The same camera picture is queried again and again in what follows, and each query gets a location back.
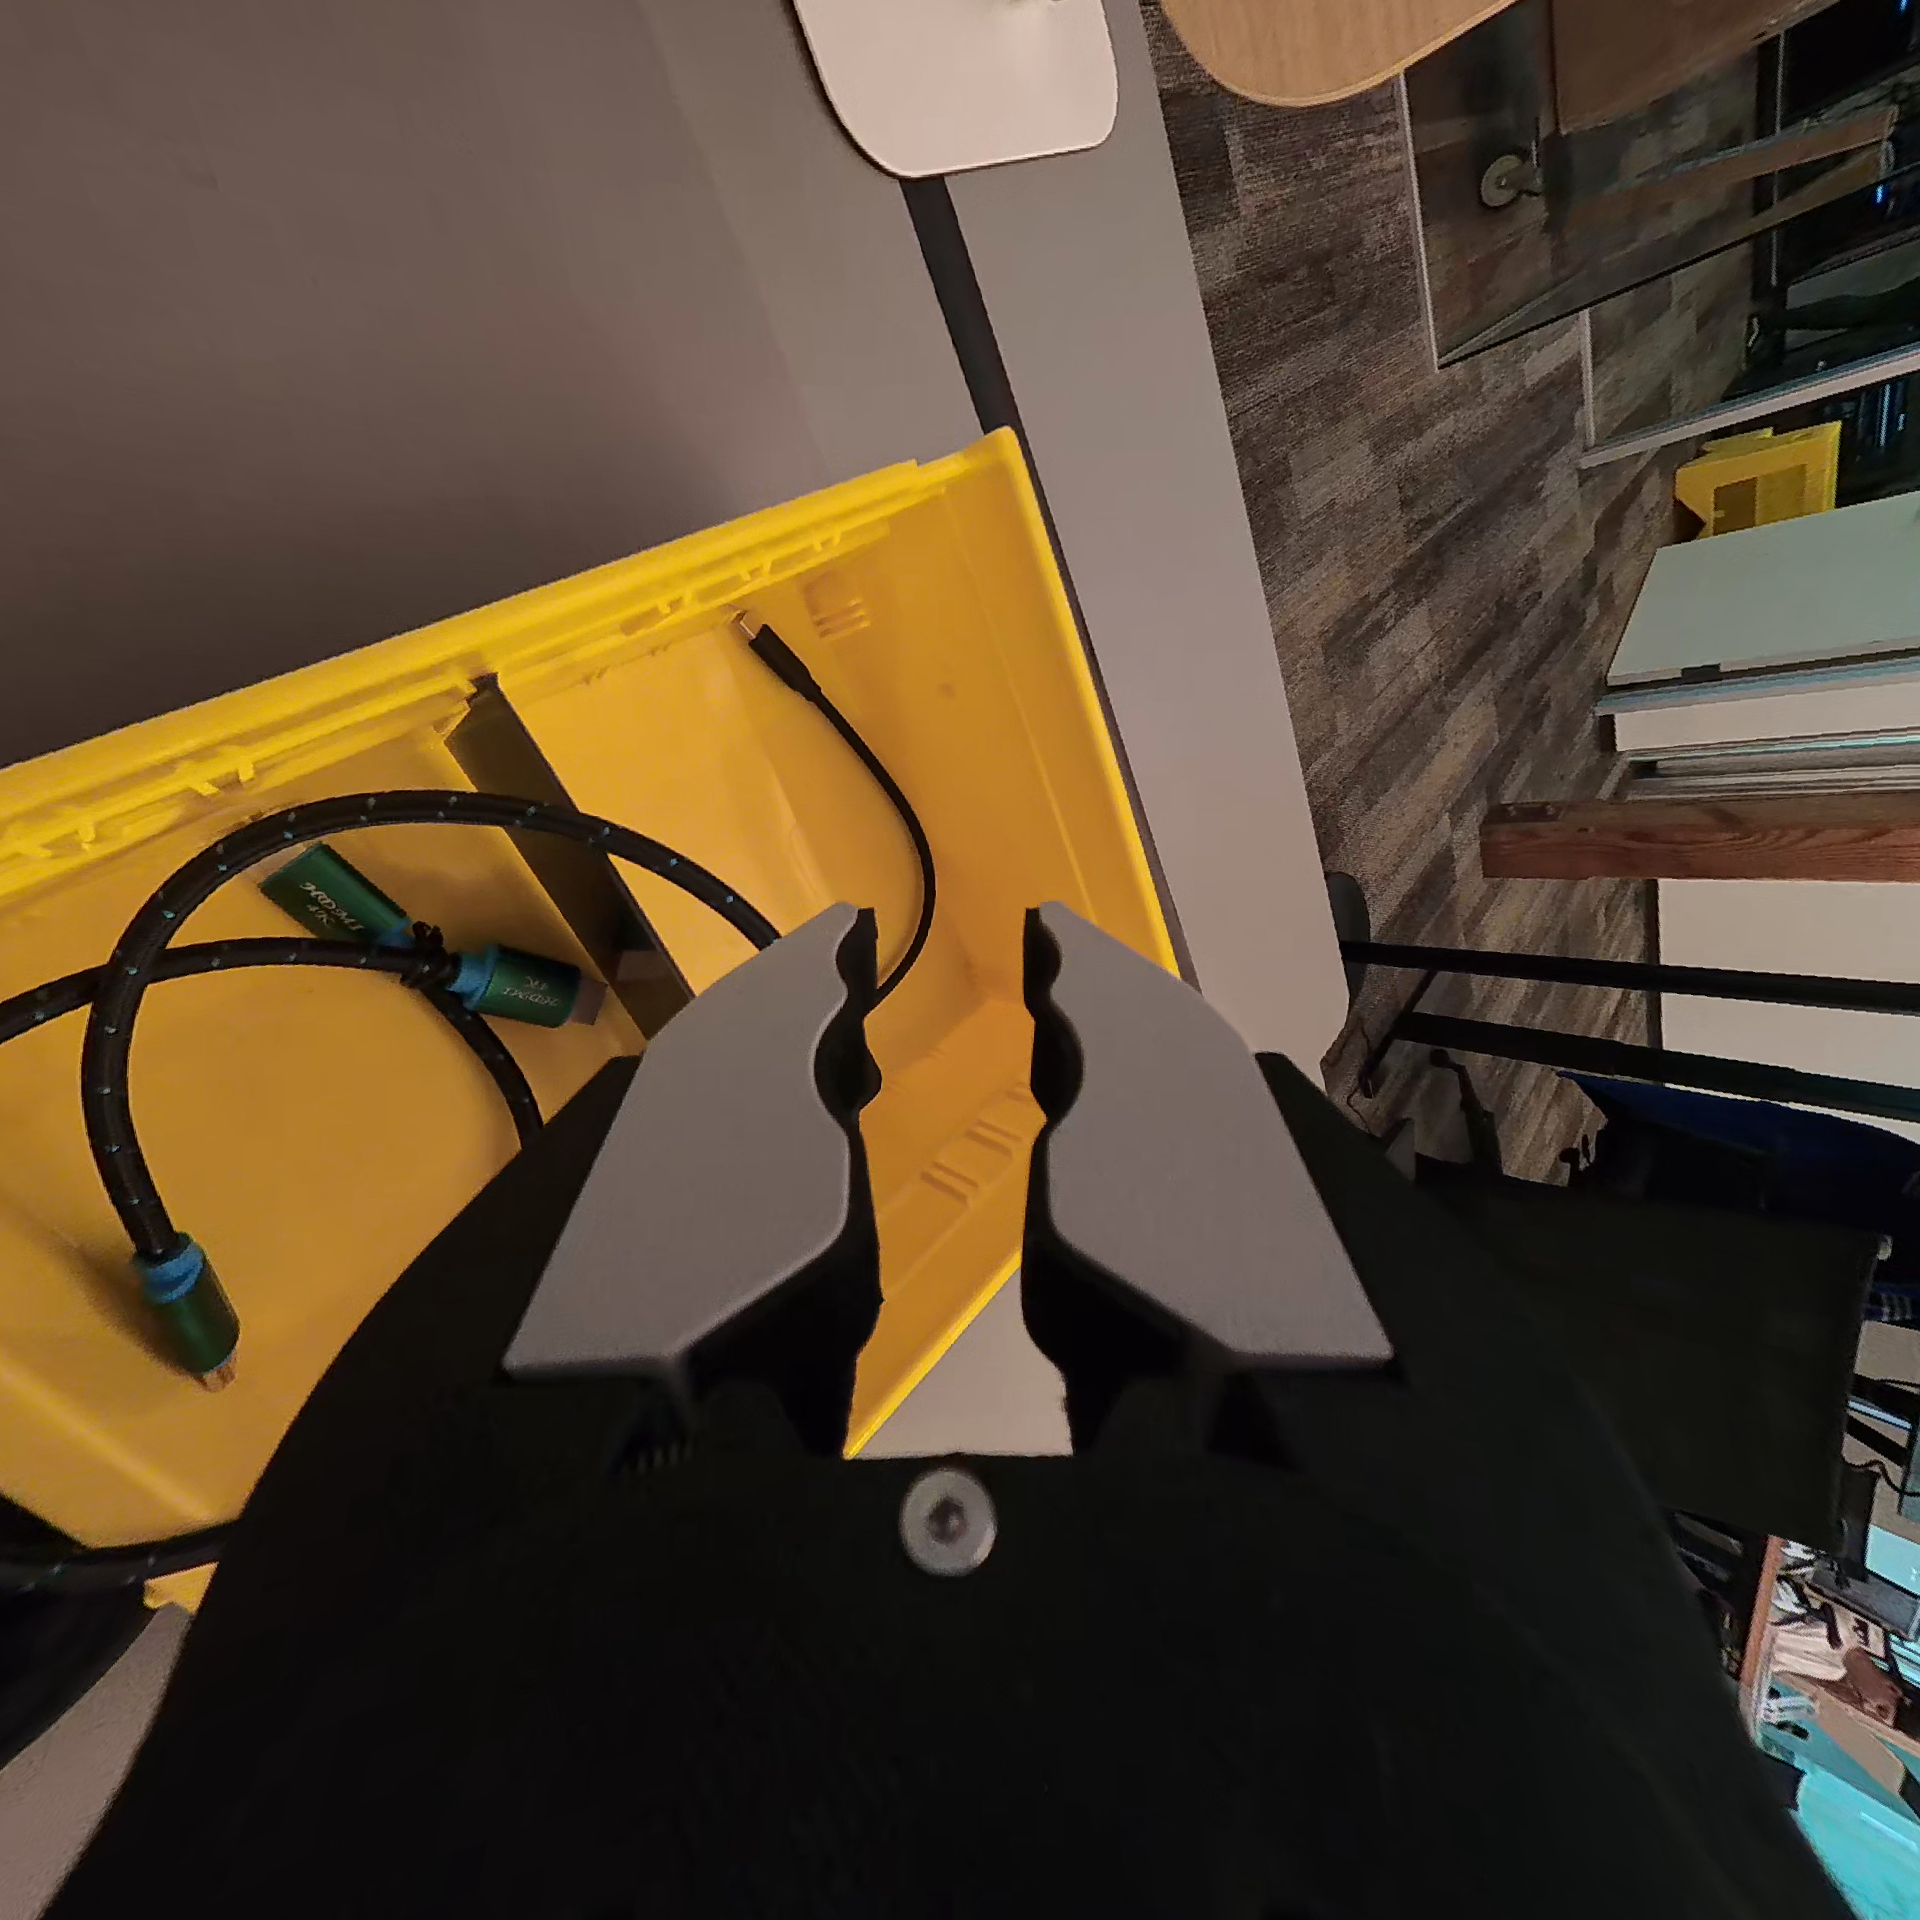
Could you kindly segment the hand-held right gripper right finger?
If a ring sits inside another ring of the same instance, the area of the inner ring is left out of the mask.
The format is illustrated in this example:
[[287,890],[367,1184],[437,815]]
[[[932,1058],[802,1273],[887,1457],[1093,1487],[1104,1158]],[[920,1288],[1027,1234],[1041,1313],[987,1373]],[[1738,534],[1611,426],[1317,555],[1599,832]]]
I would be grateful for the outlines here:
[[1393,1376],[1395,1343],[1260,1058],[1179,975],[1066,902],[1024,914],[1024,1328],[1069,1446],[1129,1401],[1177,1442],[1285,1376]]

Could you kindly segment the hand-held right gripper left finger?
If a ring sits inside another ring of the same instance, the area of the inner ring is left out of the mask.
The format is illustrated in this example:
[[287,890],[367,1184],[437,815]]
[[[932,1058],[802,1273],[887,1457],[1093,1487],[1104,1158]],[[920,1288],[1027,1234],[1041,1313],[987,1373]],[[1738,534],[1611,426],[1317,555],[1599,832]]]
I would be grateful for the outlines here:
[[511,1379],[637,1383],[687,1433],[751,1390],[804,1451],[847,1451],[883,1304],[876,990],[876,915],[834,902],[673,1018],[512,1331]]

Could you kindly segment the yellow plastic storage bin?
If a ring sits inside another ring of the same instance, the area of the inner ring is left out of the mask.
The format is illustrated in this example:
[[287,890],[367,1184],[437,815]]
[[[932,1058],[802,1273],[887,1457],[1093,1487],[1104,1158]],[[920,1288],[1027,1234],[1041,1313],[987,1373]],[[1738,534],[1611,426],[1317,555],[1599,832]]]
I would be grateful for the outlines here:
[[[269,810],[529,794],[474,754],[507,714],[561,799],[680,849],[780,929],[869,907],[892,967],[920,861],[853,750],[751,654],[775,629],[920,813],[935,918],[869,1021],[859,1120],[883,1310],[867,1443],[1018,1266],[1041,1107],[1027,909],[1064,899],[1177,968],[1146,842],[1008,426],[5,769],[5,997],[100,963],[170,873]],[[232,1520],[339,1349],[516,1146],[413,992],[321,967],[161,983],[137,1138],[235,1306],[192,1383],[137,1298],[83,1131],[83,1011],[5,1041],[5,1496],[83,1547]]]
[[1690,536],[1727,536],[1833,512],[1839,465],[1841,423],[1757,426],[1705,441],[1677,465],[1671,499]]

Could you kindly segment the black bin divider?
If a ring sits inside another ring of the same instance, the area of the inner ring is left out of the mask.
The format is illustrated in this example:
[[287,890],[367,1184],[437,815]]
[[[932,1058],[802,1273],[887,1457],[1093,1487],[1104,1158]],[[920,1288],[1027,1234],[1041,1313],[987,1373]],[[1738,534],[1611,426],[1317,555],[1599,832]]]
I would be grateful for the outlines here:
[[[449,752],[480,792],[571,808],[565,782],[495,673],[479,679]],[[692,992],[620,865],[554,832],[511,830],[511,839],[609,994],[653,1041]]]

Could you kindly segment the black bag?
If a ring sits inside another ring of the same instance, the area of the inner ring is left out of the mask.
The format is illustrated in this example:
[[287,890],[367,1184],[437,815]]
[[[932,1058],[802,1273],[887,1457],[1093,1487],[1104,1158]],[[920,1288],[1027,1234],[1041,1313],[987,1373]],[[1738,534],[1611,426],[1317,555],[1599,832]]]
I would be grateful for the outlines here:
[[1473,1157],[1417,1181],[1505,1262],[1660,1505],[1839,1549],[1860,1330],[1915,1326],[1915,1139],[1825,1110],[1572,1072],[1601,1128],[1564,1184]]

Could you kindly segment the wooden beam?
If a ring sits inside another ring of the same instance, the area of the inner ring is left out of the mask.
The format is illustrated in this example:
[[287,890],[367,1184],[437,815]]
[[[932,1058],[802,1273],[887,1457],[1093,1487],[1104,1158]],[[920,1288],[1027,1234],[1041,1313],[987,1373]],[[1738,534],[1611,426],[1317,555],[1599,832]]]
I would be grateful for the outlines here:
[[1529,799],[1479,824],[1488,880],[1919,882],[1914,790]]

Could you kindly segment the white cabinet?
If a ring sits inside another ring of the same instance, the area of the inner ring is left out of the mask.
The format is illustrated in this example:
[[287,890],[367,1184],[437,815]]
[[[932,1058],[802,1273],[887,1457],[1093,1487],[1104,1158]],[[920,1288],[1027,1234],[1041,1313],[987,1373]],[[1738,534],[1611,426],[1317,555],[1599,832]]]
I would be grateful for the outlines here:
[[1914,744],[1919,493],[1661,550],[1593,710],[1644,763]]

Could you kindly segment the glass board on casters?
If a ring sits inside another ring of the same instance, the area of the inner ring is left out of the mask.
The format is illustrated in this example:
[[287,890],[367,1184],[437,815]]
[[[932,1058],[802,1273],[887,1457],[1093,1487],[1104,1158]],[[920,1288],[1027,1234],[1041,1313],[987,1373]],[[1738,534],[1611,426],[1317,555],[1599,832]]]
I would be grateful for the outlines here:
[[1915,3],[1522,1],[1399,81],[1441,368],[1888,184]]

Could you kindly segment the instruction sign on white stand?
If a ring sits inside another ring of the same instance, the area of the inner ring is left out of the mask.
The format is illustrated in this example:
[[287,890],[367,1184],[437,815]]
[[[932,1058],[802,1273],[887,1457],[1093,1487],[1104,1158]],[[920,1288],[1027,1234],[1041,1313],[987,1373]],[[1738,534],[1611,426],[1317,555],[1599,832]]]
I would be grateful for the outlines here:
[[[1258,105],[1373,89],[1505,1],[1164,1],[1186,55]],[[1103,1],[796,1],[823,93],[853,143],[900,181],[1085,152],[1117,122]]]

